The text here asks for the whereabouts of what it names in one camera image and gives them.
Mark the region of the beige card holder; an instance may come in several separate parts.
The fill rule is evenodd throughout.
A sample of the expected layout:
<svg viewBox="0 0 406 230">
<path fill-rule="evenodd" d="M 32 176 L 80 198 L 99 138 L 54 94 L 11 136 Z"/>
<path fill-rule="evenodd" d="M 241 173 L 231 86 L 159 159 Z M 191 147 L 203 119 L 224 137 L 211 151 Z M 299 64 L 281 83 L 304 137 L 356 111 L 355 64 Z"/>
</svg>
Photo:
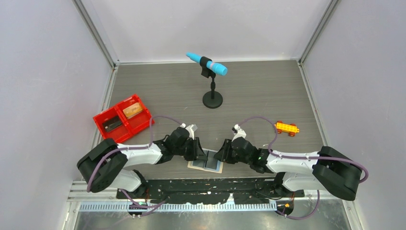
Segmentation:
<svg viewBox="0 0 406 230">
<path fill-rule="evenodd" d="M 204 154 L 208 157 L 208 160 L 196 160 L 188 162 L 187 167 L 190 169 L 201 170 L 212 173 L 222 173 L 224 163 L 214 158 L 217 153 L 215 150 L 203 149 Z"/>
</svg>

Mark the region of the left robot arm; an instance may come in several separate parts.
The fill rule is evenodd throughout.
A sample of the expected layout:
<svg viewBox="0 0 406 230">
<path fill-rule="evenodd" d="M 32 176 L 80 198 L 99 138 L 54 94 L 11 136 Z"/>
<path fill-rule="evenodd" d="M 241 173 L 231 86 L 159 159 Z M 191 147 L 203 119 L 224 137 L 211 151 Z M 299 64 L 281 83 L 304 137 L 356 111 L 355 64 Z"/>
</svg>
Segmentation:
<svg viewBox="0 0 406 230">
<path fill-rule="evenodd" d="M 77 168 L 87 183 L 87 192 L 98 193 L 108 187 L 124 189 L 135 198 L 147 192 L 140 172 L 128 167 L 140 164 L 162 164 L 174 156 L 186 161 L 206 161 L 198 137 L 196 125 L 180 126 L 163 139 L 144 145 L 125 145 L 112 138 L 105 139 L 82 157 Z"/>
</svg>

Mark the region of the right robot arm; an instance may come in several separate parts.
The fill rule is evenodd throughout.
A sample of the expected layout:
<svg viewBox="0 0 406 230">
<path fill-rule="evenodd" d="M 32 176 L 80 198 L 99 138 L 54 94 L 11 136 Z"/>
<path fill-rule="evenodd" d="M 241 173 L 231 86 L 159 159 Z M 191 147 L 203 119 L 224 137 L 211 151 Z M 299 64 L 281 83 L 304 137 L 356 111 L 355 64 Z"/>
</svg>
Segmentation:
<svg viewBox="0 0 406 230">
<path fill-rule="evenodd" d="M 276 174 L 273 190 L 287 196 L 298 190 L 324 190 L 353 201 L 365 168 L 329 146 L 308 153 L 288 153 L 253 146 L 239 137 L 226 139 L 214 158 L 230 164 L 242 162 L 258 173 Z"/>
</svg>

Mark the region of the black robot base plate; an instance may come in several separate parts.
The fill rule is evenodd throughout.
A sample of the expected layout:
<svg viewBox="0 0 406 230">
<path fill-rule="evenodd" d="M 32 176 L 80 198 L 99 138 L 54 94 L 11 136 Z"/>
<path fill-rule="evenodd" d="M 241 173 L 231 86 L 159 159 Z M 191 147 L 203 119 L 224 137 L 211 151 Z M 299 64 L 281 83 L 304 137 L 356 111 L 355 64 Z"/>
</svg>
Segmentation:
<svg viewBox="0 0 406 230">
<path fill-rule="evenodd" d="M 237 204 L 265 204 L 281 198 L 304 197 L 304 191 L 290 192 L 274 178 L 215 178 L 148 180 L 134 192 L 118 191 L 118 199 L 150 200 L 153 204 L 224 204 L 234 198 Z"/>
</svg>

